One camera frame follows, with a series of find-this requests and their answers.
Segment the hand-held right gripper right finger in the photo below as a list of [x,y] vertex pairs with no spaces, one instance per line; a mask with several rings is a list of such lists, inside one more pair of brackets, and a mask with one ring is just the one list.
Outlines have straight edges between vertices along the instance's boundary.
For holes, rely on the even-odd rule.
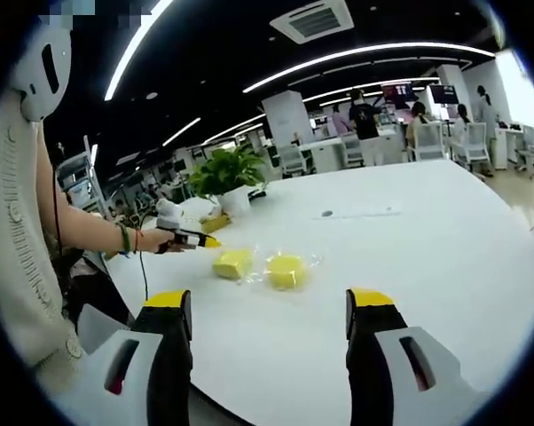
[[353,425],[463,425],[488,398],[379,291],[347,289],[346,338]]

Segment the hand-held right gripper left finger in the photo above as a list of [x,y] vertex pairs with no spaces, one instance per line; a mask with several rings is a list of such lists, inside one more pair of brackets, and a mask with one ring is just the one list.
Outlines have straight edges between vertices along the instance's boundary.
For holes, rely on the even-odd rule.
[[59,399],[72,424],[189,424],[190,291],[150,297],[131,327],[86,304],[78,335],[87,356]]

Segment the person's left hand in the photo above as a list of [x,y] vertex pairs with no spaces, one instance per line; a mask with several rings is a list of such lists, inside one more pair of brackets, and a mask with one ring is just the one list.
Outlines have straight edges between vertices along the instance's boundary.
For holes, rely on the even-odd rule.
[[175,234],[162,229],[136,230],[135,250],[163,254],[170,250]]

